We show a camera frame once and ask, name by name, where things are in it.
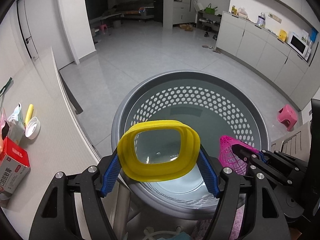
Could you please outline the white door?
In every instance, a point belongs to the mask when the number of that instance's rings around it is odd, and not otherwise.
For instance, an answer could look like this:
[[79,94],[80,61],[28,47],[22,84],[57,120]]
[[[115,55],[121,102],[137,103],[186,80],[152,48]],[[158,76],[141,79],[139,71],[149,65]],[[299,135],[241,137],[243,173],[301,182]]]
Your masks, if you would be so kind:
[[56,0],[18,0],[18,18],[29,54],[33,59],[52,48],[57,65],[64,59],[64,43],[56,7]]

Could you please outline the shoe rack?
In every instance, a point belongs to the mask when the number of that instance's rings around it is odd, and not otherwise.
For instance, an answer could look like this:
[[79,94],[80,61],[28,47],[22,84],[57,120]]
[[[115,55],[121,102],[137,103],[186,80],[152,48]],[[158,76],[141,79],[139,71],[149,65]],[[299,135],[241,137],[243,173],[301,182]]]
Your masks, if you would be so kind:
[[204,10],[197,12],[196,27],[205,31],[218,33],[220,29],[222,15],[212,15],[204,12]]

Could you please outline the white sideboard cabinet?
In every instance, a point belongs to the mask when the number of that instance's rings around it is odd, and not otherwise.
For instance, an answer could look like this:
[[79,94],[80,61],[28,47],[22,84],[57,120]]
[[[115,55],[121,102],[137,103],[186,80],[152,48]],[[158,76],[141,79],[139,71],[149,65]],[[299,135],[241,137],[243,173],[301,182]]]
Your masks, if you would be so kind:
[[224,11],[216,47],[274,84],[298,109],[308,104],[310,96],[299,99],[296,89],[309,64],[270,31]]

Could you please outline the pink plastic stool near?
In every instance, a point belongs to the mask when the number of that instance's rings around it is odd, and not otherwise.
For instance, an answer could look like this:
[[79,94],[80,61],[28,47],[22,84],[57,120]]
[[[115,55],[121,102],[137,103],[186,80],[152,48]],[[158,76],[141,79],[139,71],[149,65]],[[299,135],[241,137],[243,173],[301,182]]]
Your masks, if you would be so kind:
[[298,121],[298,115],[289,104],[286,104],[278,111],[277,119],[286,127],[287,131],[292,131]]

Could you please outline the pink blue snack wrapper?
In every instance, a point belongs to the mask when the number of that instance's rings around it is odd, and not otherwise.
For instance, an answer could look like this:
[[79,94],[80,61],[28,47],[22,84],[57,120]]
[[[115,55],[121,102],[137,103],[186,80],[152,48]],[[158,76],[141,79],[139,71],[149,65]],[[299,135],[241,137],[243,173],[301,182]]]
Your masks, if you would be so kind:
[[22,106],[20,103],[16,106],[13,113],[7,118],[7,121],[9,125],[8,137],[18,145],[25,132]]

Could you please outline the pink stool far room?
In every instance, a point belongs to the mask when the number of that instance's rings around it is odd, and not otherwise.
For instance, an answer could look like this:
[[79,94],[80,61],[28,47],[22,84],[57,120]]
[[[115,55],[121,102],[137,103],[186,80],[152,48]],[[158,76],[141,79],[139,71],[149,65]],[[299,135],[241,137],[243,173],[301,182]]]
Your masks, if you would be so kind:
[[107,27],[106,24],[101,24],[101,25],[99,26],[99,29],[100,29],[100,31],[101,31],[103,34],[107,33],[107,31],[108,31],[108,27]]

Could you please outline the yellow box on counter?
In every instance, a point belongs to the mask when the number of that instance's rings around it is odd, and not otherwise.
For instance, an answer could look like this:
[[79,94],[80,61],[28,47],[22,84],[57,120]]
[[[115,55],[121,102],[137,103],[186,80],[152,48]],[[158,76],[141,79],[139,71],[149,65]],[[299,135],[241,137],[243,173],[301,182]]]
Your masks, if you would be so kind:
[[284,31],[283,29],[280,30],[278,38],[283,41],[286,42],[286,38],[287,38],[287,32]]

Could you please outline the white round jar lid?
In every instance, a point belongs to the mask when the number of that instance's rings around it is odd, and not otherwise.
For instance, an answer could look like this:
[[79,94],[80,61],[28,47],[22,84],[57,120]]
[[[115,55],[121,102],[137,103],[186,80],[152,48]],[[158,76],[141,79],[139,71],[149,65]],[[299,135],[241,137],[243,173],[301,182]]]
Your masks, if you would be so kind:
[[40,129],[41,123],[39,119],[37,117],[32,117],[25,128],[25,137],[30,140],[35,139],[38,136]]

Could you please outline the pink plastic mesh piece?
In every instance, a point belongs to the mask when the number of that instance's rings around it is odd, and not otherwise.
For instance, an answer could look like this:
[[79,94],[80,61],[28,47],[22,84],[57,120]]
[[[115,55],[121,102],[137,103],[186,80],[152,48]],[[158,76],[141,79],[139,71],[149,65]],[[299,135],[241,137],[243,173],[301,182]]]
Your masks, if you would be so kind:
[[253,153],[258,154],[259,151],[252,146],[246,144],[245,142],[234,139],[233,137],[229,137],[227,135],[223,135],[220,137],[220,154],[219,154],[219,162],[223,167],[229,167],[233,171],[235,171],[238,175],[246,174],[247,164],[241,160],[236,154],[232,151],[232,146],[239,144],[249,149]]

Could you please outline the red white toothpaste box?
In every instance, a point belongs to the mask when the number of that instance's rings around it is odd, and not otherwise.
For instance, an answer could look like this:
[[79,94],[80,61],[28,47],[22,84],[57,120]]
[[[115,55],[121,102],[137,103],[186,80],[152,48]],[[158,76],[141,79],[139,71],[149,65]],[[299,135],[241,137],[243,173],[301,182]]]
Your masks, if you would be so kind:
[[19,183],[30,171],[30,163],[27,151],[18,146],[10,138],[3,141],[1,152],[1,202],[8,201]]

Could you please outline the yellow plastic ring lid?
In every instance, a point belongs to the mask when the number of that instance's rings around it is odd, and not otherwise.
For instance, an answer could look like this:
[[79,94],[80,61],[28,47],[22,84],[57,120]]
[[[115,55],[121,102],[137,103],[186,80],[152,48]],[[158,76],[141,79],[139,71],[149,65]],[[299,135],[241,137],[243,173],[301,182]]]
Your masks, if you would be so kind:
[[174,180],[196,165],[200,137],[177,120],[140,122],[118,142],[117,155],[123,172],[140,182]]

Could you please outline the white bottle on counter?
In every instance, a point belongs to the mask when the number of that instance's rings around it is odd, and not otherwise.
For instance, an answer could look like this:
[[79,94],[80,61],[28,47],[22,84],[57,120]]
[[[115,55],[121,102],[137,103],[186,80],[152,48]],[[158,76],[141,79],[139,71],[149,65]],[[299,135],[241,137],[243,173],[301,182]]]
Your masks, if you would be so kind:
[[264,12],[261,12],[260,15],[258,16],[256,25],[258,25],[262,28],[265,27],[265,13]]

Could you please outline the white microwave oven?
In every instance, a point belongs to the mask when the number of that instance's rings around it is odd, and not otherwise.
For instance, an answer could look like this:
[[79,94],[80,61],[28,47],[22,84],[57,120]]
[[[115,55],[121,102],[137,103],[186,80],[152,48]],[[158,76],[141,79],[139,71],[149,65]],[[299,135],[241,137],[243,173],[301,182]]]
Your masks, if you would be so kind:
[[289,32],[286,38],[287,44],[294,49],[305,61],[308,61],[310,55],[310,47],[294,32]]

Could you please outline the yellow tube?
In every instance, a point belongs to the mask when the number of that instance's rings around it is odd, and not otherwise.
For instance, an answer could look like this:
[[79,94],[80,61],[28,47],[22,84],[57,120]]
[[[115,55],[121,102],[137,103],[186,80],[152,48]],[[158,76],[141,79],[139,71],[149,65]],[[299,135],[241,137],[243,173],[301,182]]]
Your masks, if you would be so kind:
[[34,110],[34,106],[33,106],[33,104],[30,104],[28,106],[27,113],[25,115],[25,120],[24,120],[25,127],[28,125],[29,121],[31,120],[31,118],[33,116],[33,110]]

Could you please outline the dark sofa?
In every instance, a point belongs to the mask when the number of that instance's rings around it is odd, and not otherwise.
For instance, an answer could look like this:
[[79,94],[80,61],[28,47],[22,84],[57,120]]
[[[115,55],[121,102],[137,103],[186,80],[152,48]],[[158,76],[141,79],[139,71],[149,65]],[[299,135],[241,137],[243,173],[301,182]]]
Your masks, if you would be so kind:
[[114,5],[105,11],[102,16],[123,14],[124,18],[136,18],[141,20],[152,19],[155,16],[153,0],[132,0]]

